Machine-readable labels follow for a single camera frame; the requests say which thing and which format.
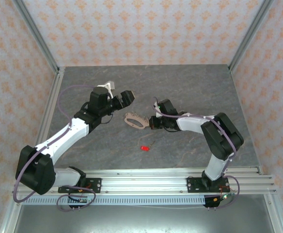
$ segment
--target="black mounting plate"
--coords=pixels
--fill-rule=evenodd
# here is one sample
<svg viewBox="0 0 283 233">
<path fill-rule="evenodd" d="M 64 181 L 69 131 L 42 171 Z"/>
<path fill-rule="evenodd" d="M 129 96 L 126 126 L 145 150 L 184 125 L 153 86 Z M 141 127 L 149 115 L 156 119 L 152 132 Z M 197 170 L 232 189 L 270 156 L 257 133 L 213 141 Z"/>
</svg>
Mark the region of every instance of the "black mounting plate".
<svg viewBox="0 0 283 233">
<path fill-rule="evenodd" d="M 226 183 L 229 183 L 228 178 L 222 178 L 216 185 L 213 185 L 207 190 L 202 184 L 201 177 L 188 177 L 187 178 L 187 189 L 188 193 L 220 193 L 221 187 L 223 193 L 229 193 L 230 188 L 227 188 Z"/>
<path fill-rule="evenodd" d="M 85 187 L 90 186 L 89 189 L 93 190 L 95 193 L 101 192 L 102 178 L 86 178 Z M 65 186 L 59 187 L 58 193 L 80 193 L 77 189 L 68 188 Z"/>
</svg>

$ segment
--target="red object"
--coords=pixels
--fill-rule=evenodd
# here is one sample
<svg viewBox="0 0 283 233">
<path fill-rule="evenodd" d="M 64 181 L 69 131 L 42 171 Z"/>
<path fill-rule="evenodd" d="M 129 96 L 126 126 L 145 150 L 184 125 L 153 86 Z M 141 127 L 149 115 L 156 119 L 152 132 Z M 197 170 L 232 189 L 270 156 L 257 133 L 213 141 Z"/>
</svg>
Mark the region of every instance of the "red object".
<svg viewBox="0 0 283 233">
<path fill-rule="evenodd" d="M 141 146 L 141 150 L 149 151 L 149 150 L 150 150 L 150 148 L 149 148 L 149 147 L 146 147 L 146 146 Z"/>
</svg>

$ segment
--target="patterned wallpaper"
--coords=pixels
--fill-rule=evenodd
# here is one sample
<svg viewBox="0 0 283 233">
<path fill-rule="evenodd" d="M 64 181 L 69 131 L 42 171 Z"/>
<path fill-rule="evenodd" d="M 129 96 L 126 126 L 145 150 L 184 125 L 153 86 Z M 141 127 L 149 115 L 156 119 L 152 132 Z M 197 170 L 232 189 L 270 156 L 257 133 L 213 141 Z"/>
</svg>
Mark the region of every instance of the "patterned wallpaper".
<svg viewBox="0 0 283 233">
<path fill-rule="evenodd" d="M 283 199 L 283 0 L 275 0 L 234 73 L 263 170 Z"/>
<path fill-rule="evenodd" d="M 20 150 L 35 143 L 53 77 L 12 0 L 0 0 L 0 224 Z"/>
<path fill-rule="evenodd" d="M 25 0 L 59 66 L 228 64 L 263 0 Z"/>
</svg>

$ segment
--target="wall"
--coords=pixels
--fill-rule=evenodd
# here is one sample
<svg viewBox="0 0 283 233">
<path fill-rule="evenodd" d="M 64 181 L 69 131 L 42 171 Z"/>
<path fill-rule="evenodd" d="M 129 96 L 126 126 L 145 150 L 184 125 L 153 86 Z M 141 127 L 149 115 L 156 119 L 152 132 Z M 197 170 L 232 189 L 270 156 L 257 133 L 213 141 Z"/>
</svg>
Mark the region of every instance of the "wall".
<svg viewBox="0 0 283 233">
<path fill-rule="evenodd" d="M 283 199 L 283 0 L 275 0 L 234 73 L 236 88 L 266 173 Z"/>
<path fill-rule="evenodd" d="M 263 0 L 25 0 L 60 66 L 228 64 Z"/>
<path fill-rule="evenodd" d="M 0 0 L 0 224 L 20 150 L 35 143 L 53 77 L 12 0 Z"/>
</svg>

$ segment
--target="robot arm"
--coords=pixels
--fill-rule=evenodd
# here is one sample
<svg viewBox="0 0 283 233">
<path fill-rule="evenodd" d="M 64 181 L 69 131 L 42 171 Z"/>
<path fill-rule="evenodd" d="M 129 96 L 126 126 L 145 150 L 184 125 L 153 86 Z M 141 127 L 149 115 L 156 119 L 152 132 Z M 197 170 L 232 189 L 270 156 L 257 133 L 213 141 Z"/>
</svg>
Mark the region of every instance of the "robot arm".
<svg viewBox="0 0 283 233">
<path fill-rule="evenodd" d="M 101 124 L 102 117 L 110 116 L 114 111 L 123 109 L 133 102 L 135 97 L 132 91 L 124 91 L 121 97 L 114 97 L 112 89 L 114 89 L 113 82 L 95 87 L 90 94 L 89 102 L 86 102 L 74 115 L 71 124 L 66 125 L 50 139 L 34 148 L 24 147 L 20 153 L 16 179 L 27 161 L 46 147 L 26 168 L 20 182 L 40 195 L 46 193 L 51 187 L 76 184 L 84 187 L 85 173 L 75 167 L 55 169 L 54 165 L 74 143 Z M 67 128 L 69 128 L 68 132 L 62 135 Z"/>
<path fill-rule="evenodd" d="M 157 114 L 149 120 L 151 129 L 170 128 L 176 131 L 193 131 L 205 136 L 212 155 L 208 166 L 202 173 L 201 182 L 207 190 L 218 186 L 222 181 L 222 173 L 227 167 L 229 157 L 233 156 L 234 152 L 230 143 L 210 119 L 213 119 L 222 127 L 236 150 L 244 143 L 243 137 L 228 116 L 224 113 L 207 117 L 194 116 L 185 112 L 178 113 L 168 99 L 156 102 L 154 107 Z M 160 113 L 179 117 L 166 117 Z"/>
</svg>

